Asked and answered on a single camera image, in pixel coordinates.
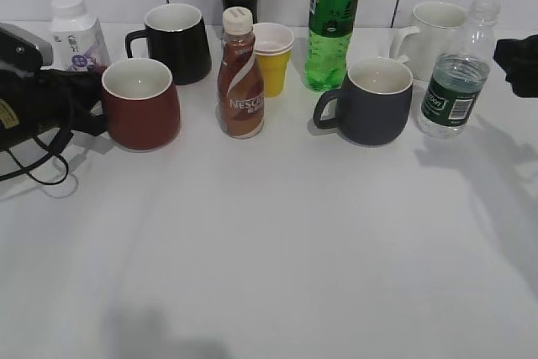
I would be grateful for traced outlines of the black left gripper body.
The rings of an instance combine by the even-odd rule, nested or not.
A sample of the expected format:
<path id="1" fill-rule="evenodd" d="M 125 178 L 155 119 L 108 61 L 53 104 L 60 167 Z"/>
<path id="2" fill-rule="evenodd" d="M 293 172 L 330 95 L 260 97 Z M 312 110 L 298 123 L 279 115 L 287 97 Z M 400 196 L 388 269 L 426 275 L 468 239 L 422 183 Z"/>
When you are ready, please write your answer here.
<path id="1" fill-rule="evenodd" d="M 72 133 L 72 91 L 80 74 L 48 69 L 22 77 L 1 70 L 1 150 L 6 151 L 52 128 L 58 138 L 45 148 L 61 153 Z"/>

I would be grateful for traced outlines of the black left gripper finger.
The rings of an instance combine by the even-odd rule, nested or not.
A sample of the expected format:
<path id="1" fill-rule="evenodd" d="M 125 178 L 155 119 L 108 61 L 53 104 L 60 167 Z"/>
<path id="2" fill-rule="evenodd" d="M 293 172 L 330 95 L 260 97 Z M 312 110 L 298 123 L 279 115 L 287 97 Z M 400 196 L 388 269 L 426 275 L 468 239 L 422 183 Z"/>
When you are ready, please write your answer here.
<path id="1" fill-rule="evenodd" d="M 92 109 L 102 101 L 102 75 L 106 66 L 98 66 L 90 71 L 71 71 L 69 81 L 75 105 L 75 131 L 99 136 L 108 130 L 108 118 L 104 113 L 96 115 Z"/>

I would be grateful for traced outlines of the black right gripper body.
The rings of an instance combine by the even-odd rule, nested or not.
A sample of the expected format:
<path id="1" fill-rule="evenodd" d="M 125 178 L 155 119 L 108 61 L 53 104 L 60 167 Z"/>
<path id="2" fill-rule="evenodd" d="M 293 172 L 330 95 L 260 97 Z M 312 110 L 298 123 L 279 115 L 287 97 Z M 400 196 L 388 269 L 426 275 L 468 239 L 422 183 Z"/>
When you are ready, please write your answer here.
<path id="1" fill-rule="evenodd" d="M 522 40 L 501 39 L 496 44 L 493 59 L 519 98 L 537 98 L 537 38 L 534 34 Z"/>

